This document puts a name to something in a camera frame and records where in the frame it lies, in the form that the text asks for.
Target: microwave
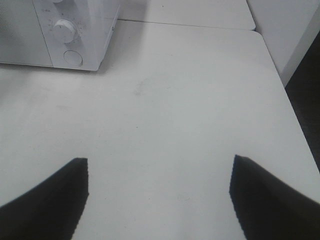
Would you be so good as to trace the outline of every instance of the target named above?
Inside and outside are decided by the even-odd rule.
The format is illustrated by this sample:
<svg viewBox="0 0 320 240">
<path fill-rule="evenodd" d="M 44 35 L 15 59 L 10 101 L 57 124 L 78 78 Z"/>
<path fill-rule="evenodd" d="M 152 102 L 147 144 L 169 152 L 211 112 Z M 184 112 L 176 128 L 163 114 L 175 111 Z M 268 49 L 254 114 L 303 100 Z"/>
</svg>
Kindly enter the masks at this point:
<svg viewBox="0 0 320 240">
<path fill-rule="evenodd" d="M 119 0 L 0 0 L 0 63 L 97 71 Z"/>
</svg>

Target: white countertop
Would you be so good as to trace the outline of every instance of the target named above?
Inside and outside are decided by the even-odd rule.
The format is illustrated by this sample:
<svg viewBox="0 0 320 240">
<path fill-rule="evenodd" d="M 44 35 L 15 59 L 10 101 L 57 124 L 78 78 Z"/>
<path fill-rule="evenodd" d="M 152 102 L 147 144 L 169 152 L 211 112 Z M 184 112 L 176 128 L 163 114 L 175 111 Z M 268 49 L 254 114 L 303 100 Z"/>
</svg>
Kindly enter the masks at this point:
<svg viewBox="0 0 320 240">
<path fill-rule="evenodd" d="M 254 30 L 246 0 L 122 0 L 120 19 Z"/>
<path fill-rule="evenodd" d="M 0 205 L 75 157 L 75 240 L 245 239 L 235 154 L 320 202 L 320 175 L 262 37 L 119 21 L 98 72 L 0 65 Z"/>
</svg>

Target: microwave dial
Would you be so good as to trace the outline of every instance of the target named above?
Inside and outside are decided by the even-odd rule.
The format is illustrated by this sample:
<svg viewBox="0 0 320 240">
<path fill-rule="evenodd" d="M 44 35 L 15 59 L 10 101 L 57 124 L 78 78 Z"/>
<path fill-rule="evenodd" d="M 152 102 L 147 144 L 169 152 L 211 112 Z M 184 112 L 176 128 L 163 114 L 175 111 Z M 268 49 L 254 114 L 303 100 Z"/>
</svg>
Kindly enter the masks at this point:
<svg viewBox="0 0 320 240">
<path fill-rule="evenodd" d="M 55 39 L 63 44 L 71 43 L 78 38 L 78 31 L 75 25 L 65 19 L 58 20 L 53 27 Z"/>
</svg>

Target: dark floor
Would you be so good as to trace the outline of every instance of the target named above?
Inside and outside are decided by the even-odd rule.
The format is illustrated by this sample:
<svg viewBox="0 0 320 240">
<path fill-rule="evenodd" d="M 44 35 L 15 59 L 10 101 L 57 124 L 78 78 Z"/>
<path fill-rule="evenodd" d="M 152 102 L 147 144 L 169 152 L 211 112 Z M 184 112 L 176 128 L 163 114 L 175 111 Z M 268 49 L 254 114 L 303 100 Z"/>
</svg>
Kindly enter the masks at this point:
<svg viewBox="0 0 320 240">
<path fill-rule="evenodd" d="M 320 33 L 285 90 L 320 170 Z"/>
</svg>

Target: table surface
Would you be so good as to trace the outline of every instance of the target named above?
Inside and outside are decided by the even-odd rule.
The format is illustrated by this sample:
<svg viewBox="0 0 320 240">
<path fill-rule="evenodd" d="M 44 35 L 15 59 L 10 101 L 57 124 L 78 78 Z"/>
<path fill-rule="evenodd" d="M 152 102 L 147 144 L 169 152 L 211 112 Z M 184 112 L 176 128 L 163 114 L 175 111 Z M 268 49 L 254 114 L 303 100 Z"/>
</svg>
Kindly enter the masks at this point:
<svg viewBox="0 0 320 240">
<path fill-rule="evenodd" d="M 120 19 L 254 30 L 246 0 L 122 0 Z"/>
<path fill-rule="evenodd" d="M 0 205 L 75 157 L 75 240 L 245 239 L 235 154 L 320 202 L 320 175 L 262 37 L 118 21 L 98 72 L 0 65 Z"/>
</svg>

